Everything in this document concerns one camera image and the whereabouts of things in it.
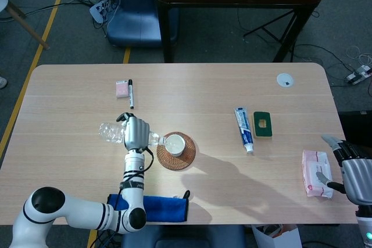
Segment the toothpaste cap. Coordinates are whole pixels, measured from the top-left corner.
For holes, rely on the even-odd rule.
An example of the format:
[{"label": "toothpaste cap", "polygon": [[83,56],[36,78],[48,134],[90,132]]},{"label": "toothpaste cap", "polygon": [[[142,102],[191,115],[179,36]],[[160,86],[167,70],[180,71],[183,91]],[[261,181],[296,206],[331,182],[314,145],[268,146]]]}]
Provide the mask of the toothpaste cap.
[{"label": "toothpaste cap", "polygon": [[245,147],[247,153],[253,153],[253,144],[252,143],[247,143],[246,145],[244,145],[244,147]]}]

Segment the gray carpet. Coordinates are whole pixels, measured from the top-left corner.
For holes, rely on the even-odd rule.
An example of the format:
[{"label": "gray carpet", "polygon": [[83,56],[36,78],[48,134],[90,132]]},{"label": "gray carpet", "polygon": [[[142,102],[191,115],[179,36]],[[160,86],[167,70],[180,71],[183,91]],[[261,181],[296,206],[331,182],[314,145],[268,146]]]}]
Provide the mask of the gray carpet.
[{"label": "gray carpet", "polygon": [[[55,0],[11,0],[25,12],[54,4]],[[349,59],[345,52],[357,45],[362,52],[372,52],[371,0],[323,0],[316,9],[320,17],[311,17],[303,29],[297,44],[316,44],[334,52],[345,63],[357,67],[358,62]],[[278,44],[267,34],[242,38],[245,29],[252,29],[284,10],[259,9],[182,9],[180,37],[175,47],[175,61],[200,62],[270,62]],[[50,10],[27,17],[28,23],[42,34],[49,19]],[[8,17],[5,12],[0,17]],[[269,29],[278,36],[287,21],[283,19]],[[88,9],[81,5],[66,5],[58,9],[49,33],[51,49],[43,51],[38,64],[122,63],[123,48],[111,46],[102,30],[92,26]],[[37,42],[16,22],[0,23],[0,76],[8,79],[8,86],[0,90],[0,136],[3,135],[13,107],[33,61]],[[329,53],[311,46],[296,48],[296,62],[315,62],[324,68],[338,63]],[[161,49],[134,48],[130,63],[162,63]],[[331,86],[344,85],[348,74],[340,64],[327,70]],[[339,111],[372,110],[372,98],[367,94],[369,81],[353,87],[332,87]],[[337,247],[361,247],[357,226],[339,227],[300,226],[301,238],[322,240]],[[0,247],[7,247],[11,240],[11,228],[0,227]],[[49,234],[50,247],[85,247],[88,231],[55,226]],[[317,244],[307,247],[323,247]]]}]

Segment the white box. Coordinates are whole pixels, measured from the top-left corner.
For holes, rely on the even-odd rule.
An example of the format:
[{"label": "white box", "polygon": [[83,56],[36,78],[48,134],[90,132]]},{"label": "white box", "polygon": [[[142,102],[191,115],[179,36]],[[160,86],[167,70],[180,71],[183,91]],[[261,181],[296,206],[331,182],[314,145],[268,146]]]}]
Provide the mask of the white box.
[{"label": "white box", "polygon": [[257,227],[261,226],[252,225],[258,248],[302,248],[300,234],[296,225],[283,225],[287,231],[276,238],[259,231]]}]

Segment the plastic water bottle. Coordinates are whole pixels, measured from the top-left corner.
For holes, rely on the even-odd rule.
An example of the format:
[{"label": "plastic water bottle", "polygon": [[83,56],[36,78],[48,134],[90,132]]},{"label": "plastic water bottle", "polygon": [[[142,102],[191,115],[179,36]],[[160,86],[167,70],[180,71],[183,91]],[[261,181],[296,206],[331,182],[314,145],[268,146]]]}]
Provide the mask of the plastic water bottle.
[{"label": "plastic water bottle", "polygon": [[[124,143],[126,122],[119,123],[101,123],[98,134],[106,142]],[[166,138],[150,131],[149,146],[165,145]]]}]

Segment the robotic hand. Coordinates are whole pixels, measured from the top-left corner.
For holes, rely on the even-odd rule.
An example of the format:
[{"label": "robotic hand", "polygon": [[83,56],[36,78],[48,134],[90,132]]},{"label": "robotic hand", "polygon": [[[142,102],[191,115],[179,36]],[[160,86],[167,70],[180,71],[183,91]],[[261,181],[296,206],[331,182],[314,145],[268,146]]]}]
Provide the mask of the robotic hand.
[{"label": "robotic hand", "polygon": [[356,218],[366,248],[372,247],[372,149],[323,135],[341,167],[344,184],[332,182],[321,172],[318,179],[328,187],[346,194],[358,206]]},{"label": "robotic hand", "polygon": [[152,162],[145,169],[142,153],[147,150],[152,155],[147,147],[149,124],[131,113],[123,113],[116,121],[127,121],[124,144],[128,154],[120,192],[129,208],[116,211],[109,204],[78,199],[52,187],[40,188],[26,200],[16,218],[10,248],[48,248],[45,238],[58,217],[65,217],[67,224],[74,228],[111,229],[122,234],[145,226],[144,172]]}]

